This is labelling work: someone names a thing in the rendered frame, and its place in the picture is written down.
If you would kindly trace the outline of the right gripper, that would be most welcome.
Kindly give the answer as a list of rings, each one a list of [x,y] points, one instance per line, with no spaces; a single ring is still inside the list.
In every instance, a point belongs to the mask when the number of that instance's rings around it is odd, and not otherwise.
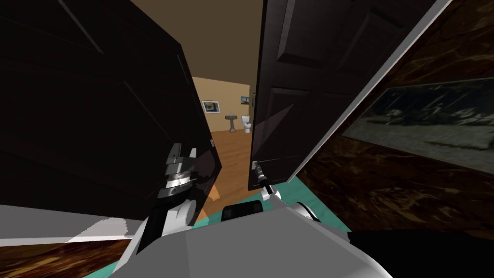
[[[267,179],[258,161],[252,162],[252,170],[254,171],[255,177],[258,179],[258,182]]]

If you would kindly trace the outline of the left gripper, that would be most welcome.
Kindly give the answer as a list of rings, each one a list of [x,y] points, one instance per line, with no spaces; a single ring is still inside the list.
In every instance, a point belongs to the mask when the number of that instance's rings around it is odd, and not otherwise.
[[[185,178],[192,175],[197,158],[197,148],[191,148],[189,157],[180,156],[181,143],[174,143],[166,160],[166,178]]]

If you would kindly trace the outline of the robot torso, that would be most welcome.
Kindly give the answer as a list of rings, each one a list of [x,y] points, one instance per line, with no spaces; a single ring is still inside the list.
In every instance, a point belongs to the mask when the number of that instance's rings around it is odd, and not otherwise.
[[[168,234],[123,257],[106,277],[392,278],[348,232],[291,207]]]

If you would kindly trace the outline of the dark panelled door leaf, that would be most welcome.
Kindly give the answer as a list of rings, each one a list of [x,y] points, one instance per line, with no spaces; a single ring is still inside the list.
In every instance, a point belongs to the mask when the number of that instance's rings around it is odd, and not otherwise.
[[[181,45],[131,0],[0,0],[0,205],[143,220],[174,143],[221,163]]]
[[[290,179],[436,0],[264,0],[251,161]]]

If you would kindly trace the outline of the large framed grey wall picture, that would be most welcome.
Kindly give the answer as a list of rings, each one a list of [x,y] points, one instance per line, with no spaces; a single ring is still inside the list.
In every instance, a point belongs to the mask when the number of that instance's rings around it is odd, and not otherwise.
[[[494,76],[390,87],[343,135],[494,175]]]

